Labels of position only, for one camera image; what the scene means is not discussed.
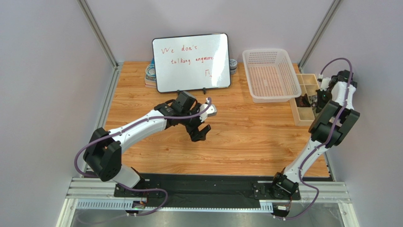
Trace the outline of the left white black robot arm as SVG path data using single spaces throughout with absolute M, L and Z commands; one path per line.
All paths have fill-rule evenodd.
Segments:
M 217 109 L 208 97 L 200 103 L 189 92 L 181 91 L 176 99 L 156 105 L 150 112 L 131 123 L 112 129 L 96 129 L 87 145 L 79 152 L 84 162 L 103 182 L 114 181 L 127 188 L 135 188 L 143 179 L 132 167 L 122 163 L 122 155 L 131 146 L 155 133 L 183 125 L 192 142 L 204 141 L 210 125 L 199 127 Z

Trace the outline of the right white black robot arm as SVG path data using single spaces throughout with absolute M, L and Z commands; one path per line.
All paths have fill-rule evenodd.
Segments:
M 360 117 L 352 105 L 358 84 L 350 71 L 339 71 L 326 85 L 326 89 L 318 90 L 317 105 L 322 110 L 308 130 L 310 139 L 298 157 L 276 173 L 268 189 L 276 199 L 292 197 L 312 164 L 329 148 L 338 146 Z

